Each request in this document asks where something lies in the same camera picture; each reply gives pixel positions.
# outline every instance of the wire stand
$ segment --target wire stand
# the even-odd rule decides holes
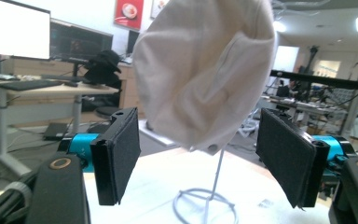
[[[207,224],[208,223],[208,213],[209,213],[209,205],[210,202],[212,200],[216,200],[220,203],[225,203],[227,204],[230,209],[231,212],[234,215],[234,223],[238,223],[238,217],[237,217],[237,211],[235,210],[234,203],[229,202],[226,198],[224,198],[222,195],[216,193],[216,186],[217,186],[217,180],[219,178],[219,173],[220,173],[220,167],[222,165],[222,160],[223,160],[223,155],[224,155],[225,149],[222,148],[220,150],[220,158],[219,158],[219,163],[217,165],[217,171],[216,171],[216,176],[214,178],[214,183],[213,183],[213,189],[209,190],[209,189],[187,189],[187,190],[180,190],[179,194],[175,197],[175,199],[173,200],[173,212],[176,214],[176,216],[183,222],[183,223],[190,223],[188,221],[186,221],[186,219],[179,213],[179,211],[177,210],[177,204],[179,202],[179,200],[181,199],[182,196],[187,195],[187,196],[191,196],[194,198],[198,198],[198,199],[202,199],[205,200],[205,211],[204,211],[204,216],[203,216],[203,224]],[[202,194],[205,193],[210,193],[210,196],[205,197]]]

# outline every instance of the black metal bar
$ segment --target black metal bar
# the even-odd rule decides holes
[[[317,77],[306,74],[290,73],[277,70],[271,70],[271,77],[290,78],[297,81],[308,81],[313,83],[320,83],[328,86],[333,86],[341,89],[358,90],[358,81],[345,80],[331,77]]]

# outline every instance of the white wall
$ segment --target white wall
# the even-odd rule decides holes
[[[279,33],[276,33],[277,41],[279,46],[293,46],[286,38],[281,36]]]
[[[17,2],[50,10],[51,18],[68,21],[94,30],[113,34],[112,49],[118,54],[126,51],[129,28],[113,23],[116,0],[16,0]],[[152,0],[144,0],[140,33],[145,31],[150,19]]]
[[[296,68],[300,65],[306,66],[309,59],[310,50],[308,48],[301,47],[296,60]],[[336,78],[348,79],[351,74],[351,80],[357,80],[358,78],[358,65],[353,67],[356,63],[358,63],[358,52],[334,52],[319,49],[312,61],[312,64],[315,64],[317,61],[340,61],[341,65],[338,69]]]
[[[288,47],[280,45],[275,54],[273,70],[293,72],[298,54],[297,47]]]

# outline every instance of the computer monitor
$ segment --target computer monitor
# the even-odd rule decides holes
[[[129,31],[129,40],[127,46],[127,56],[131,56],[133,52],[133,47],[135,46],[136,40],[138,39],[139,33],[136,31]]]
[[[0,55],[49,58],[50,12],[0,0]]]
[[[99,52],[111,49],[113,35],[67,21],[51,19],[50,59],[86,64]]]

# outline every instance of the white fabric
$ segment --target white fabric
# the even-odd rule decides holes
[[[262,93],[274,42],[269,0],[171,0],[133,52],[151,127],[183,147],[222,148]]]

